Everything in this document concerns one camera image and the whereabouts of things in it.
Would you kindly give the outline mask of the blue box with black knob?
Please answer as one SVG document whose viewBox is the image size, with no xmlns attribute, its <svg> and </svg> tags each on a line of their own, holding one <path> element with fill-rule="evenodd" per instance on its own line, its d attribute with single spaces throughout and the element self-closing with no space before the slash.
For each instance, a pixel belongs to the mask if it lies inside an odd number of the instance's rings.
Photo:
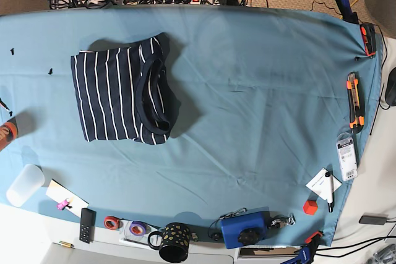
<svg viewBox="0 0 396 264">
<path fill-rule="evenodd" d="M 220 220 L 220 226 L 227 249 L 254 245 L 267 235 L 267 225 L 261 211 L 229 216 Z"/>
</svg>

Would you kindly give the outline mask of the orange black clamp right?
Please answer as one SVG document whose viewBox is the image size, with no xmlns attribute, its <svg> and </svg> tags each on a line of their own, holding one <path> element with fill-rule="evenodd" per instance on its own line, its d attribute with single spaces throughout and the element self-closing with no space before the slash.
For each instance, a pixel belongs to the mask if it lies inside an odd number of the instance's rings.
<svg viewBox="0 0 396 264">
<path fill-rule="evenodd" d="M 364 43 L 366 55 L 371 57 L 376 54 L 376 32 L 374 25 L 369 22 L 363 22 L 360 25 L 361 35 Z"/>
</svg>

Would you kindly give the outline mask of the clear plastic blister pack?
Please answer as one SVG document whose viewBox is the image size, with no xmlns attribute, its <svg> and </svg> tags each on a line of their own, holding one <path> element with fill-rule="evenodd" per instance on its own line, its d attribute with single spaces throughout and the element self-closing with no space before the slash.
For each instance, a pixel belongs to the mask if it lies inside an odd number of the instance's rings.
<svg viewBox="0 0 396 264">
<path fill-rule="evenodd" d="M 336 140 L 337 155 L 343 181 L 349 181 L 358 176 L 355 144 L 349 132 L 341 133 Z"/>
</svg>

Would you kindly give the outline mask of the orange can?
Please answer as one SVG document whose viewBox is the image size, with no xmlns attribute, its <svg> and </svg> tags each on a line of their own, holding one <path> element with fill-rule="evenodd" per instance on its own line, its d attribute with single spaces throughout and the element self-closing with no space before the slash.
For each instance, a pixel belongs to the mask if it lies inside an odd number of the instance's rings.
<svg viewBox="0 0 396 264">
<path fill-rule="evenodd" d="M 10 121 L 5 122 L 0 128 L 0 150 L 2 151 L 18 136 L 17 126 Z"/>
</svg>

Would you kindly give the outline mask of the translucent plastic cup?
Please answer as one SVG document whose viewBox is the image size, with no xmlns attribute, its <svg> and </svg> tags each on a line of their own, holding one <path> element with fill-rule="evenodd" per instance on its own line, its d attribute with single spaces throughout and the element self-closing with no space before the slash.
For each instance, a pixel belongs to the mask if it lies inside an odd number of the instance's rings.
<svg viewBox="0 0 396 264">
<path fill-rule="evenodd" d="M 21 207 L 45 183 L 42 170 L 34 164 L 26 164 L 6 192 L 8 202 Z"/>
</svg>

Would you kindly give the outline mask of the metal carabiner keys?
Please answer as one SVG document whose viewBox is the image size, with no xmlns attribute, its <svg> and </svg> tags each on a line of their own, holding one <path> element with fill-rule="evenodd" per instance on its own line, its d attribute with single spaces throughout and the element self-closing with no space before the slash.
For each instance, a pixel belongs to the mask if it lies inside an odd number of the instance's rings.
<svg viewBox="0 0 396 264">
<path fill-rule="evenodd" d="M 295 216 L 290 213 L 288 216 L 277 215 L 270 221 L 269 229 L 281 229 L 285 226 L 292 226 L 296 223 Z"/>
</svg>

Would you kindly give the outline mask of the black remote control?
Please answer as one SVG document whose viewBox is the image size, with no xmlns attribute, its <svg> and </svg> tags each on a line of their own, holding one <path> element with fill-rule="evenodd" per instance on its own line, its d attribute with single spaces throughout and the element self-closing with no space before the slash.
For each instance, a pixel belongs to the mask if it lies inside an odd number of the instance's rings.
<svg viewBox="0 0 396 264">
<path fill-rule="evenodd" d="M 96 212 L 89 209 L 81 209 L 79 240 L 89 244 L 92 241 L 93 230 L 95 227 Z"/>
</svg>

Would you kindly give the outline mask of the purple tape roll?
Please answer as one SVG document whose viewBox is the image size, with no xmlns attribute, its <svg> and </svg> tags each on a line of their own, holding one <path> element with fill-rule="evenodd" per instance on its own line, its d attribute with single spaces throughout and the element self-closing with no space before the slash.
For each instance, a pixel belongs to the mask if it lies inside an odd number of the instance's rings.
<svg viewBox="0 0 396 264">
<path fill-rule="evenodd" d="M 129 226 L 129 232 L 133 236 L 139 236 L 142 237 L 146 234 L 147 232 L 147 227 L 146 224 L 141 222 L 141 221 L 132 221 L 130 226 Z"/>
</svg>

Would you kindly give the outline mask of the white cardboard sheet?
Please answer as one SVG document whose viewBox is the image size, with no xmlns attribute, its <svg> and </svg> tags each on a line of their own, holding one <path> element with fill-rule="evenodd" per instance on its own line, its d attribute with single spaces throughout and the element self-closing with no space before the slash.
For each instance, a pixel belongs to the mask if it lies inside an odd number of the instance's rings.
<svg viewBox="0 0 396 264">
<path fill-rule="evenodd" d="M 46 196 L 54 200 L 56 202 L 56 205 L 67 198 L 71 198 L 72 208 L 66 208 L 65 210 L 70 211 L 73 215 L 79 218 L 81 215 L 81 209 L 88 208 L 88 203 L 85 200 L 81 199 L 79 196 L 72 193 L 67 188 L 63 187 L 54 179 L 52 179 L 48 185 L 48 188 L 46 190 Z"/>
</svg>

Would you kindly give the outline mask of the blue orange clamp bottom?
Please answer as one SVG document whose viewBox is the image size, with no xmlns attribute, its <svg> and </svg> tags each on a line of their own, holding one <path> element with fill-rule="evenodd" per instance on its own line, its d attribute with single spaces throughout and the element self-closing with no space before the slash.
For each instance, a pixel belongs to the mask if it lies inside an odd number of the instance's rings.
<svg viewBox="0 0 396 264">
<path fill-rule="evenodd" d="M 299 250 L 297 256 L 282 262 L 282 264 L 307 264 L 312 263 L 314 255 L 323 236 L 322 231 L 316 231 L 305 240 L 305 245 Z"/>
</svg>

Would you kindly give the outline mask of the white paper card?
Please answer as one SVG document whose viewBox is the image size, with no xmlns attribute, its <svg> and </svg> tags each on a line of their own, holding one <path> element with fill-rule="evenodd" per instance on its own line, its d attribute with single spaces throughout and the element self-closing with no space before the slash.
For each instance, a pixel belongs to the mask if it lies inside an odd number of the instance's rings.
<svg viewBox="0 0 396 264">
<path fill-rule="evenodd" d="M 307 184 L 306 187 L 318 195 L 321 199 L 326 200 L 325 193 L 325 173 L 328 170 L 322 168 Z M 342 185 L 342 183 L 333 176 L 334 192 Z"/>
</svg>

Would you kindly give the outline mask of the blue clamp top right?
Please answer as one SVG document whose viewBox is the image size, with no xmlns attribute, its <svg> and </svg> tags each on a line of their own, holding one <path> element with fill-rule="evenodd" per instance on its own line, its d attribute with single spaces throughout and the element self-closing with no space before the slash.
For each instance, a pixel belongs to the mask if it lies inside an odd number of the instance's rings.
<svg viewBox="0 0 396 264">
<path fill-rule="evenodd" d="M 351 9 L 350 0 L 335 0 L 341 13 L 342 20 L 348 23 L 359 24 L 358 15 Z"/>
</svg>

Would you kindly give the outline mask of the red tape roll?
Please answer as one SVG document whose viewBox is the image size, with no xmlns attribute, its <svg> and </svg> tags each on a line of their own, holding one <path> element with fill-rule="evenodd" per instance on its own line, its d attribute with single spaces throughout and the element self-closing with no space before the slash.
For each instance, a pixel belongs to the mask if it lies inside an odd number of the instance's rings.
<svg viewBox="0 0 396 264">
<path fill-rule="evenodd" d="M 106 216 L 103 224 L 109 230 L 118 230 L 120 228 L 120 219 L 115 216 Z"/>
</svg>

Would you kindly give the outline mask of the black mug gold dots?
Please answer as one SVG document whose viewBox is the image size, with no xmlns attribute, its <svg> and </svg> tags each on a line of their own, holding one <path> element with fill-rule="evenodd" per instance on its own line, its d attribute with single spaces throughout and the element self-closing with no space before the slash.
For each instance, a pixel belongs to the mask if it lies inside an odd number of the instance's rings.
<svg viewBox="0 0 396 264">
<path fill-rule="evenodd" d="M 148 235 L 148 246 L 158 251 L 160 258 L 168 263 L 182 263 L 189 255 L 191 232 L 183 223 L 167 224 L 161 231 Z"/>
</svg>

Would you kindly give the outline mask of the navy white striped t-shirt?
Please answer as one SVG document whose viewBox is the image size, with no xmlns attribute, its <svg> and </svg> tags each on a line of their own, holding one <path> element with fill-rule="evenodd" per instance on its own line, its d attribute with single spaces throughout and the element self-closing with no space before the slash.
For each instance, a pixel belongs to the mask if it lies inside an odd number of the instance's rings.
<svg viewBox="0 0 396 264">
<path fill-rule="evenodd" d="M 71 72 L 84 139 L 165 143 L 181 106 L 167 81 L 160 34 L 127 46 L 80 51 Z"/>
</svg>

